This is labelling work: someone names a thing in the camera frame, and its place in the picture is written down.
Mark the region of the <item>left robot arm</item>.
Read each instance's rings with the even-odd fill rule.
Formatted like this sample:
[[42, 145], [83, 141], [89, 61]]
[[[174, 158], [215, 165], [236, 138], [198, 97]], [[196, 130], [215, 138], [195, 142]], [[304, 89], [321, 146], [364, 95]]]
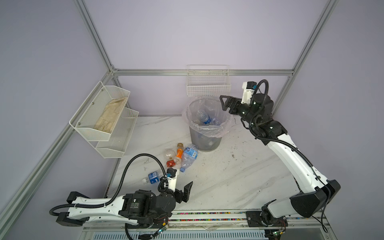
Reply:
[[89, 199], [72, 192], [68, 198], [66, 212], [50, 214], [57, 217], [56, 222], [66, 227], [81, 227], [86, 222], [124, 223], [130, 229], [154, 228], [166, 223], [172, 216], [177, 203], [188, 202], [193, 182], [184, 190], [167, 190], [159, 195], [151, 191], [138, 190], [133, 194], [117, 197], [109, 205], [110, 199]]

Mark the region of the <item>beige cloth in shelf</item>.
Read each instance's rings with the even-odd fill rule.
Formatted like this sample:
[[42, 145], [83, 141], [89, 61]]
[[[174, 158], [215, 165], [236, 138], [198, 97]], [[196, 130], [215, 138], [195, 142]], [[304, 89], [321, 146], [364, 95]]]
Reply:
[[94, 129], [111, 134], [118, 121], [119, 115], [126, 104], [127, 99], [128, 97], [123, 97], [110, 101], [106, 105], [100, 118], [97, 120]]

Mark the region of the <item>grey mesh waste bin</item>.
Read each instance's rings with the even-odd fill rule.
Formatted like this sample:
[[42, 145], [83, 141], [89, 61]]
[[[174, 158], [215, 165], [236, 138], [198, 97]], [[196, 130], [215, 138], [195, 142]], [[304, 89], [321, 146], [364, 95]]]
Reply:
[[217, 149], [233, 123], [233, 116], [223, 111], [218, 98], [192, 100], [182, 117], [189, 126], [192, 144], [203, 152]]

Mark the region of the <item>white mesh lower shelf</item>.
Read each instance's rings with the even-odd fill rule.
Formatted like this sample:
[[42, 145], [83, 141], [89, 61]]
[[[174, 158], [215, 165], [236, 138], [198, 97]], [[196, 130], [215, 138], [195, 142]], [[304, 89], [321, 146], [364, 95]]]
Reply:
[[139, 112], [124, 108], [107, 142], [98, 142], [96, 151], [104, 159], [122, 158], [131, 139]]

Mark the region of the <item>red cap round bottle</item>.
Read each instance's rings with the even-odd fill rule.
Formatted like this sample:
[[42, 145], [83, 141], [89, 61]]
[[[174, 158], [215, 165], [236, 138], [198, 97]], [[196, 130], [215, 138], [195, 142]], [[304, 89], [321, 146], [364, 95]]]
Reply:
[[172, 168], [176, 165], [176, 162], [174, 160], [169, 160], [166, 162], [166, 165], [168, 168]]

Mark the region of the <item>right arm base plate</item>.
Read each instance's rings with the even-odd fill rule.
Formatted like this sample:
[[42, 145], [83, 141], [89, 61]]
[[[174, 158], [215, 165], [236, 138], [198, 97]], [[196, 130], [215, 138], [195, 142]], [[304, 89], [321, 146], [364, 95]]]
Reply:
[[247, 211], [246, 219], [249, 227], [283, 227], [288, 225], [286, 217], [274, 218], [267, 211]]

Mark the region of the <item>crushed clear round bottle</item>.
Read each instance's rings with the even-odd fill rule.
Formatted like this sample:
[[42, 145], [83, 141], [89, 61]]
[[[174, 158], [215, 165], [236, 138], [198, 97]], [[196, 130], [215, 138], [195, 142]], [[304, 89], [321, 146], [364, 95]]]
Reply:
[[164, 158], [166, 161], [173, 160], [176, 157], [176, 152], [173, 149], [164, 150]]

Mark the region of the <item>crushed bottle blue label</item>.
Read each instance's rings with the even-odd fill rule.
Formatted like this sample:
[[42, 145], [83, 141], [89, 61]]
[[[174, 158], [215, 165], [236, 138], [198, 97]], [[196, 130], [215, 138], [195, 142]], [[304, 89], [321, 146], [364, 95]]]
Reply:
[[194, 144], [188, 145], [183, 152], [180, 171], [184, 173], [197, 159], [198, 148]]

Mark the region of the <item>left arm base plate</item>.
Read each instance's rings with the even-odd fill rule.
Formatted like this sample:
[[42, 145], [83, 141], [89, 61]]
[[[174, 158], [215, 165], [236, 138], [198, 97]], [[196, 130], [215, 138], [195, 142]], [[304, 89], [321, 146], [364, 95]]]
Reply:
[[167, 222], [172, 214], [162, 214], [162, 215], [150, 215], [146, 217], [138, 217], [136, 219], [137, 225], [125, 224], [128, 229], [148, 229], [160, 227], [161, 224]]

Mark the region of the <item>blue cap water bottle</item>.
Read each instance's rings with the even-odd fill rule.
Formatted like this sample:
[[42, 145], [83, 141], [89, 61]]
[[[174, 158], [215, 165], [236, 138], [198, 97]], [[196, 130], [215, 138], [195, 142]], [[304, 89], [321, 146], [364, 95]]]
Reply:
[[143, 178], [142, 183], [144, 185], [155, 184], [155, 183], [158, 183], [163, 176], [164, 176], [164, 173], [161, 170], [154, 171], [149, 173], [145, 178]]

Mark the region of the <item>clear plastic bin liner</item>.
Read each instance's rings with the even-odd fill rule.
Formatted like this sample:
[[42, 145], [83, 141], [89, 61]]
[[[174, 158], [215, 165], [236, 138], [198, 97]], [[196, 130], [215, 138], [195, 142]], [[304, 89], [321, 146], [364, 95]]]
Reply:
[[[225, 116], [227, 120], [220, 126], [203, 126], [196, 116], [198, 110], [205, 110], [211, 118]], [[222, 110], [220, 100], [213, 97], [193, 99], [182, 111], [182, 117], [192, 130], [209, 138], [223, 137], [229, 131], [233, 121], [233, 116]]]

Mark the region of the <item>orange label juice bottle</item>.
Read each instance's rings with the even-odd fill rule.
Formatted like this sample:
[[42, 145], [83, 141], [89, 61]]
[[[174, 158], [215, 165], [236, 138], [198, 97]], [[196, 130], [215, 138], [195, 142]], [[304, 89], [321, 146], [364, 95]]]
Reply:
[[177, 151], [174, 161], [176, 164], [180, 164], [182, 162], [182, 155], [184, 152], [184, 145], [182, 143], [177, 144]]

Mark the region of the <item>clear bottle white cap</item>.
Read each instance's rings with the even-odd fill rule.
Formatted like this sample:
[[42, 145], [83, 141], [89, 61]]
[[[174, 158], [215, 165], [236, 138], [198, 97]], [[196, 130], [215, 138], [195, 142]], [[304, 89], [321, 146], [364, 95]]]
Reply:
[[227, 117], [225, 116], [215, 116], [212, 118], [212, 125], [213, 126], [220, 126], [227, 120]]

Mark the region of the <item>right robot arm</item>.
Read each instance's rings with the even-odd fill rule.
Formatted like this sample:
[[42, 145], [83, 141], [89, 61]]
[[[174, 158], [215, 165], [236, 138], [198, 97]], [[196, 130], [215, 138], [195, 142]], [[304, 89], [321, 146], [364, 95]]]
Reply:
[[278, 219], [291, 214], [309, 218], [327, 204], [341, 189], [336, 180], [328, 180], [296, 147], [288, 131], [273, 120], [273, 101], [266, 94], [254, 94], [249, 103], [240, 98], [220, 96], [222, 109], [238, 115], [243, 126], [255, 139], [270, 148], [293, 175], [299, 193], [282, 200], [272, 200], [262, 207], [261, 223], [271, 226]]

